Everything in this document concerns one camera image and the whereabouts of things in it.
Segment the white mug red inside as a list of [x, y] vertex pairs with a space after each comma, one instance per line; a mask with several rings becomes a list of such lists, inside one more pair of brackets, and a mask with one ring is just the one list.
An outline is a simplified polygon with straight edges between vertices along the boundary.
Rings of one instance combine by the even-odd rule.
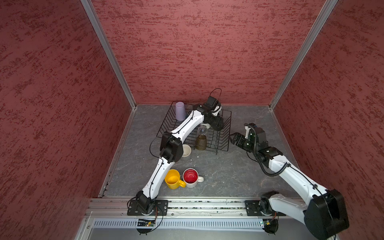
[[189, 168], [183, 172], [183, 181], [186, 183], [187, 188], [194, 188], [204, 180], [204, 177], [201, 177], [195, 169]]

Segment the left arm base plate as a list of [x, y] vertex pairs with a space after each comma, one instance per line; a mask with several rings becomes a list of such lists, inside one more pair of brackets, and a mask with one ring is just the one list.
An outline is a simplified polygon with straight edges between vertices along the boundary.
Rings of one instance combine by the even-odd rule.
[[168, 200], [152, 200], [147, 207], [142, 207], [138, 200], [132, 200], [128, 204], [127, 216], [166, 216]]

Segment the olive green glass tumbler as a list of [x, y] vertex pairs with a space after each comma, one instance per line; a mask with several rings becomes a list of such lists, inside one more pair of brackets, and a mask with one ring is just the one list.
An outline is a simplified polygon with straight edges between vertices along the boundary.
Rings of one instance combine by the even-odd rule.
[[207, 137], [206, 135], [199, 135], [195, 143], [196, 150], [204, 151], [207, 149]]

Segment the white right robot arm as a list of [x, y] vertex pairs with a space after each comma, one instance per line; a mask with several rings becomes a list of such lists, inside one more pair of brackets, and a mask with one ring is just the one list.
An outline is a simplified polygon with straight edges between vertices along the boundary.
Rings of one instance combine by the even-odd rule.
[[302, 201], [287, 198], [277, 191], [261, 196], [258, 212], [263, 216], [284, 214], [304, 224], [318, 240], [336, 238], [350, 226], [343, 195], [316, 183], [295, 167], [284, 154], [269, 146], [266, 133], [255, 124], [245, 124], [246, 134], [233, 133], [233, 145], [254, 156], [268, 177], [281, 177], [301, 197]]

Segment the clear plastic cup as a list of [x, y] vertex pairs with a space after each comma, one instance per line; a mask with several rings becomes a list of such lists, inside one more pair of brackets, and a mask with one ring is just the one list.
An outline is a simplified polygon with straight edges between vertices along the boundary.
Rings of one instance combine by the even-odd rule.
[[199, 135], [199, 136], [200, 136], [200, 135], [205, 136], [205, 135], [207, 134], [207, 131], [208, 131], [208, 128], [207, 128], [206, 126], [204, 126], [204, 125], [200, 125], [200, 126], [198, 127], [198, 135]]

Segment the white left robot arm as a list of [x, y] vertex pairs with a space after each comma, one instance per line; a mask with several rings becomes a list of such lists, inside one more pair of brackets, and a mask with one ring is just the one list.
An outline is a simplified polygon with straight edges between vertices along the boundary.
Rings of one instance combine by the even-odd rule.
[[210, 96], [204, 104], [194, 105], [192, 112], [176, 129], [163, 133], [157, 166], [147, 184], [136, 194], [136, 202], [145, 215], [153, 211], [160, 186], [171, 167], [182, 158], [183, 144], [190, 133], [200, 124], [209, 124], [215, 131], [224, 128], [221, 110], [220, 102]]

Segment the black mug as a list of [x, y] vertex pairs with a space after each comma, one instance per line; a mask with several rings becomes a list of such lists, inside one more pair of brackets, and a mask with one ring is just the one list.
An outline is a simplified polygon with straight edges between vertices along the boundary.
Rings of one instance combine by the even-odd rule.
[[220, 116], [215, 116], [212, 120], [211, 127], [215, 131], [221, 131], [224, 128], [224, 120]]

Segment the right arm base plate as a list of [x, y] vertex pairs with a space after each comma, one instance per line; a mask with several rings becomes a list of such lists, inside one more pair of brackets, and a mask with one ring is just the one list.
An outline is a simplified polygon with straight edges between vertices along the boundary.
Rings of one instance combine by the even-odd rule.
[[286, 216], [283, 213], [272, 210], [268, 200], [247, 200], [245, 201], [247, 216], [253, 217], [280, 217]]

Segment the white mug grey outside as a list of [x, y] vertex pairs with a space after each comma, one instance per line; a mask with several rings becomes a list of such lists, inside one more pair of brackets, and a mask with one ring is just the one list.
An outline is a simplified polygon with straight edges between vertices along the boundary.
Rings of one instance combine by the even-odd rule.
[[189, 145], [183, 145], [183, 155], [182, 155], [182, 157], [183, 158], [188, 158], [188, 157], [190, 157], [191, 153], [192, 153], [191, 147]]

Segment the lilac plastic cup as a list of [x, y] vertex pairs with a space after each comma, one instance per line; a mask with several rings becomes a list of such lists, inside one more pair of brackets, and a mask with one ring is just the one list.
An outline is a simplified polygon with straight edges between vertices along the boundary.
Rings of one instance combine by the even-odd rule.
[[175, 112], [177, 121], [183, 122], [186, 119], [187, 113], [185, 109], [185, 104], [183, 102], [177, 102], [175, 104]]

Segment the yellow mug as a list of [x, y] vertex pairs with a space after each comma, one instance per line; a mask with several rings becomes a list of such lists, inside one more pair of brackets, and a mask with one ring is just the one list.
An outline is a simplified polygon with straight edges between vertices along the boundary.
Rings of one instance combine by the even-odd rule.
[[169, 189], [175, 190], [179, 187], [185, 188], [187, 184], [181, 180], [181, 175], [177, 170], [171, 169], [165, 177], [165, 182]]

